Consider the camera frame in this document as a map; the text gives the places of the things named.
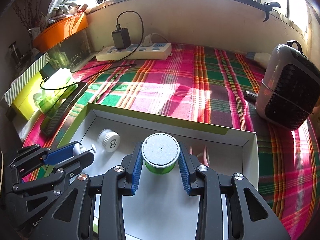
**speaker grille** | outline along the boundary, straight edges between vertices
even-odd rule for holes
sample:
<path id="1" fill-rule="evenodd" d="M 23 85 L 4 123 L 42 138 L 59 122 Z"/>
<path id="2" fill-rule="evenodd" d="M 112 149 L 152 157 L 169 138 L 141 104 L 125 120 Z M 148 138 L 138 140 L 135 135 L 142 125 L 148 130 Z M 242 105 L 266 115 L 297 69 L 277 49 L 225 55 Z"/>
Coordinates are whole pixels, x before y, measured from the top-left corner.
<path id="1" fill-rule="evenodd" d="M 283 68 L 275 92 L 311 113 L 319 98 L 320 86 L 303 70 L 289 64 Z M 289 101 L 273 94 L 265 115 L 290 130 L 296 130 L 309 114 Z"/>

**white earbud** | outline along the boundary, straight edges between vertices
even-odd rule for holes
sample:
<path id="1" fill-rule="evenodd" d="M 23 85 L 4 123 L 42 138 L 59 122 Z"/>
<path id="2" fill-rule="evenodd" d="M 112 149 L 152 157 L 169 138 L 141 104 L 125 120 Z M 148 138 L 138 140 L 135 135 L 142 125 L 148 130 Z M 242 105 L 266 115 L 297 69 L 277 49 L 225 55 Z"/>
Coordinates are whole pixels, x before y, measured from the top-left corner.
<path id="1" fill-rule="evenodd" d="M 97 153 L 97 149 L 94 144 L 91 145 L 92 149 L 88 151 L 93 151 L 93 153 Z M 73 147 L 73 156 L 79 155 L 87 150 L 86 147 L 81 145 L 80 143 L 76 143 L 75 146 Z"/>

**power strip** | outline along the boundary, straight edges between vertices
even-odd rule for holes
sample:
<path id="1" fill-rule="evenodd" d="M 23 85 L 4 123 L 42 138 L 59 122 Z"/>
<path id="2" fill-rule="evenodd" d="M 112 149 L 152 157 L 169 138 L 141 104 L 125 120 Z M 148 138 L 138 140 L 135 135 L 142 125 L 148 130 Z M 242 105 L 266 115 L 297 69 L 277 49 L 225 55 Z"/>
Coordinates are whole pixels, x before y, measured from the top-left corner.
<path id="1" fill-rule="evenodd" d="M 107 47 L 96 54 L 97 61 L 119 60 L 129 55 L 138 44 L 132 44 L 126 49 Z M 132 55 L 126 59 L 167 59 L 171 54 L 171 43 L 153 43 L 150 47 L 140 46 Z"/>

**plaid tablecloth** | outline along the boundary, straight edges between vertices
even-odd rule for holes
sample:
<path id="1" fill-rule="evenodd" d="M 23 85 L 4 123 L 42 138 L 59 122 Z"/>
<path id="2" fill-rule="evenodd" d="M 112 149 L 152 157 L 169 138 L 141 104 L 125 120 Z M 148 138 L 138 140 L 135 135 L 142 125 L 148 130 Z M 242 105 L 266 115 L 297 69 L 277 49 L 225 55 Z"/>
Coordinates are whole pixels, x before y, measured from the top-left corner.
<path id="1" fill-rule="evenodd" d="M 167 60 L 126 60 L 121 67 L 90 80 L 58 132 L 46 140 L 39 130 L 43 116 L 25 146 L 57 147 L 87 102 L 255 131 L 259 148 L 259 192 L 290 233 L 304 231 L 319 207 L 319 149 L 310 122 L 288 132 L 261 119 L 242 90 L 258 92 L 264 70 L 244 56 L 223 50 L 174 44 Z M 97 65 L 90 62 L 85 68 Z M 75 75 L 77 80 L 115 64 L 108 63 Z M 44 174 L 38 169 L 26 180 Z"/>

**orange tray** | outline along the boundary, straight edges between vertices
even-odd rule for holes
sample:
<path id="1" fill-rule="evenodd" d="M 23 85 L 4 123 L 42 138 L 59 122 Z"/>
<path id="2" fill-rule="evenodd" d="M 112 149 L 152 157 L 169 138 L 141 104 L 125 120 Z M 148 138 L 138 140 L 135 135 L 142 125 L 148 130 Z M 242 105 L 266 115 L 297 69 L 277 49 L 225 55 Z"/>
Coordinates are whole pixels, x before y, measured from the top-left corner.
<path id="1" fill-rule="evenodd" d="M 88 27 L 85 13 L 78 13 L 65 18 L 45 29 L 33 41 L 33 46 L 41 53 L 45 53 L 59 42 Z"/>

